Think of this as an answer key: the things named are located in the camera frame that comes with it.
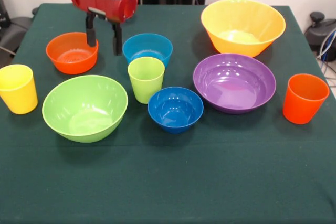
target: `plastic cup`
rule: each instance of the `plastic cup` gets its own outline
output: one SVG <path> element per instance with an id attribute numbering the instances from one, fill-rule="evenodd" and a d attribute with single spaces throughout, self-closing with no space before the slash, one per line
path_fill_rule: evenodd
<path id="1" fill-rule="evenodd" d="M 329 95 L 328 85 L 307 73 L 292 76 L 288 81 L 283 113 L 295 124 L 306 124 L 313 118 Z"/>
<path id="2" fill-rule="evenodd" d="M 32 111 L 37 106 L 37 94 L 31 68 L 15 64 L 0 69 L 0 96 L 15 114 Z"/>
<path id="3" fill-rule="evenodd" d="M 152 95 L 162 88 L 164 64 L 152 57 L 141 57 L 127 68 L 133 92 L 138 102 L 148 104 Z"/>

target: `blue bowl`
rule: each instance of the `blue bowl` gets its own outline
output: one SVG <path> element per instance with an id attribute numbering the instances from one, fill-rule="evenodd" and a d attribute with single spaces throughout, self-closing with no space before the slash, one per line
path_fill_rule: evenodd
<path id="1" fill-rule="evenodd" d="M 181 133 L 203 114 L 203 102 L 193 91 L 169 87 L 155 93 L 148 103 L 151 118 L 165 131 Z"/>
<path id="2" fill-rule="evenodd" d="M 124 43 L 122 52 L 129 63 L 140 57 L 159 59 L 167 67 L 173 52 L 173 44 L 159 34 L 138 34 Z"/>

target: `orange bowl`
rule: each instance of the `orange bowl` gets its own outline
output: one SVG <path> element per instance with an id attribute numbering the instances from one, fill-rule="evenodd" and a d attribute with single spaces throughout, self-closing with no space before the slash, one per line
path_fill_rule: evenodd
<path id="1" fill-rule="evenodd" d="M 90 47 L 85 33 L 62 34 L 49 42 L 47 55 L 60 72 L 84 73 L 97 62 L 98 41 L 95 47 Z"/>
<path id="2" fill-rule="evenodd" d="M 285 31 L 283 16 L 254 0 L 219 0 L 202 12 L 201 21 L 221 53 L 255 57 Z"/>

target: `plastic bowl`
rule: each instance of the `plastic bowl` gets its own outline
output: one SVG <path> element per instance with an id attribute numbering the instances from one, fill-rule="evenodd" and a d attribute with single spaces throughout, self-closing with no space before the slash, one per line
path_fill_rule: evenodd
<path id="1" fill-rule="evenodd" d="M 189 89 L 169 87 L 152 96 L 148 112 L 162 129 L 176 134 L 186 131 L 200 119 L 203 102 Z"/>
<path id="2" fill-rule="evenodd" d="M 255 57 L 285 31 L 283 16 L 254 0 L 219 0 L 202 12 L 201 21 L 221 53 Z"/>
<path id="3" fill-rule="evenodd" d="M 61 136 L 92 143 L 108 136 L 121 122 L 128 97 L 121 84 L 104 76 L 79 76 L 47 95 L 42 115 Z"/>
<path id="4" fill-rule="evenodd" d="M 194 84 L 214 108 L 242 114 L 267 103 L 276 80 L 260 61 L 243 55 L 219 54 L 202 60 L 194 71 Z"/>
<path id="5" fill-rule="evenodd" d="M 47 55 L 60 72 L 84 73 L 97 62 L 98 41 L 95 47 L 90 47 L 85 33 L 62 34 L 49 42 Z"/>
<path id="6" fill-rule="evenodd" d="M 122 52 L 128 64 L 132 60 L 148 56 L 159 59 L 167 67 L 173 52 L 173 44 L 159 34 L 138 34 L 124 43 Z"/>

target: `table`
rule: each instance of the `table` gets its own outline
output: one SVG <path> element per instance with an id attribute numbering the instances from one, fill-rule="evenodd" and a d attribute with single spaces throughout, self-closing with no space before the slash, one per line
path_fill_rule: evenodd
<path id="1" fill-rule="evenodd" d="M 164 87 L 194 90 L 193 69 L 216 53 L 201 25 L 203 9 L 144 5 L 123 24 L 123 41 L 138 33 L 172 41 Z M 282 116 L 289 77 L 322 73 L 290 8 L 276 9 L 286 31 L 257 57 L 277 79 L 271 101 L 243 115 L 205 103 L 200 121 L 179 135 L 162 131 L 136 102 L 127 62 L 113 55 L 111 27 L 96 20 L 99 58 L 85 74 L 119 81 L 129 106 L 110 136 L 80 144 L 49 129 L 41 106 L 73 77 L 55 69 L 46 45 L 84 31 L 85 14 L 71 4 L 42 4 L 14 60 L 33 69 L 39 105 L 15 115 L 0 103 L 0 223 L 335 223 L 335 98 L 307 125 Z"/>

